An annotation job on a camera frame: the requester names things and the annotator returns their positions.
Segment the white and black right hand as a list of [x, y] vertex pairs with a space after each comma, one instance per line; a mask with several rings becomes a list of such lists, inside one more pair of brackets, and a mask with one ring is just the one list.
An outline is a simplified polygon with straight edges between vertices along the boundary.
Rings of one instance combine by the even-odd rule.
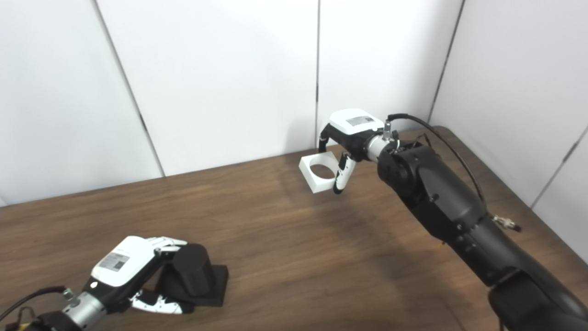
[[382, 138], [383, 133], [384, 122], [362, 109], [343, 109], [332, 113], [319, 135], [318, 152], [325, 153], [330, 140], [344, 149], [335, 174], [334, 193], [344, 191], [357, 163], [378, 163], [382, 149], [388, 145]]

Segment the white and black left hand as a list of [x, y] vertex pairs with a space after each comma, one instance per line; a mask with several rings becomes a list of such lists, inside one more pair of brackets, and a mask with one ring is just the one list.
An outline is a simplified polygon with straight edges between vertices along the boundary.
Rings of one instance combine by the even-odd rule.
[[169, 237], [128, 235], [98, 262], [83, 287], [103, 306], [106, 314], [136, 308], [157, 314], [192, 314], [195, 307], [143, 287], [186, 241]]

